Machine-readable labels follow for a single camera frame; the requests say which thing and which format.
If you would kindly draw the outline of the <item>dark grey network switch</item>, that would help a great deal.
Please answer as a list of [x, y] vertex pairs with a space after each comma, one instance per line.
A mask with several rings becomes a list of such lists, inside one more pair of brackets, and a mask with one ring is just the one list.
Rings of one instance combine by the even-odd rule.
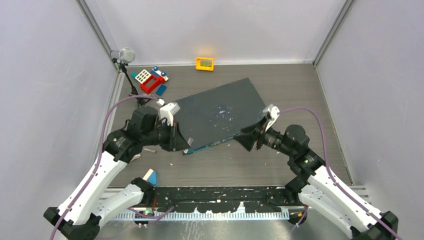
[[263, 118], [266, 107], [249, 78], [176, 100], [180, 109], [174, 114], [190, 155], [232, 140], [245, 127]]

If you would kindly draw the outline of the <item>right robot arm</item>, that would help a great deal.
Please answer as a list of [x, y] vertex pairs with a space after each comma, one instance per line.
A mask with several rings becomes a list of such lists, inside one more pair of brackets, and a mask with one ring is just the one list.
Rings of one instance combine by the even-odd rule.
[[289, 157], [287, 164], [296, 177], [284, 187], [288, 203], [313, 208], [351, 240], [400, 239], [398, 217], [374, 207], [341, 181], [309, 148], [310, 139], [302, 126], [292, 124], [281, 133], [268, 123], [263, 118], [234, 139], [248, 151], [267, 146]]

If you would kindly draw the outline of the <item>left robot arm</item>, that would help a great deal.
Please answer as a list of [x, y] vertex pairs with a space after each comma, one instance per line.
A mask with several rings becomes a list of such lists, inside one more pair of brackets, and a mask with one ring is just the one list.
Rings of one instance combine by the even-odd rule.
[[68, 240], [93, 240], [101, 228], [125, 209], [139, 204], [148, 207], [154, 199], [154, 183], [149, 170], [144, 177], [131, 181], [106, 200], [100, 197], [112, 180], [145, 146], [160, 146], [167, 152], [188, 149], [174, 115], [180, 110], [176, 102], [160, 109], [137, 108], [123, 128], [111, 132], [98, 158], [73, 193], [58, 207], [49, 207], [43, 217]]

